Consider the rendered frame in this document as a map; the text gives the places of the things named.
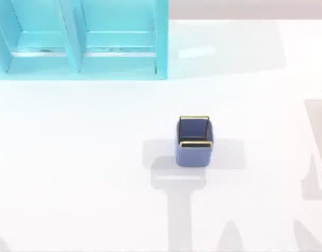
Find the blue square cup gold rim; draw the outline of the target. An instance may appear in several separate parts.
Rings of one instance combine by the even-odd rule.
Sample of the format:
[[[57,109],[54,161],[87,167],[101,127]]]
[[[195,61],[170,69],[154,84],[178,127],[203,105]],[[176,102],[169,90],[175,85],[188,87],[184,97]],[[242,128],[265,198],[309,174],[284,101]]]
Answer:
[[[182,167],[209,165],[214,145],[213,126],[207,115],[182,115],[176,125],[176,163]]]

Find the light blue rack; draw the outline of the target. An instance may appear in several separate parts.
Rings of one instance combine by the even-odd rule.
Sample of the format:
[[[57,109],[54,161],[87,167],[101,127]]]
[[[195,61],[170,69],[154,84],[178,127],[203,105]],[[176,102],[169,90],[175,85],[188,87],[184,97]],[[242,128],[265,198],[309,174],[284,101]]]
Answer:
[[[0,0],[0,80],[163,80],[169,0]]]

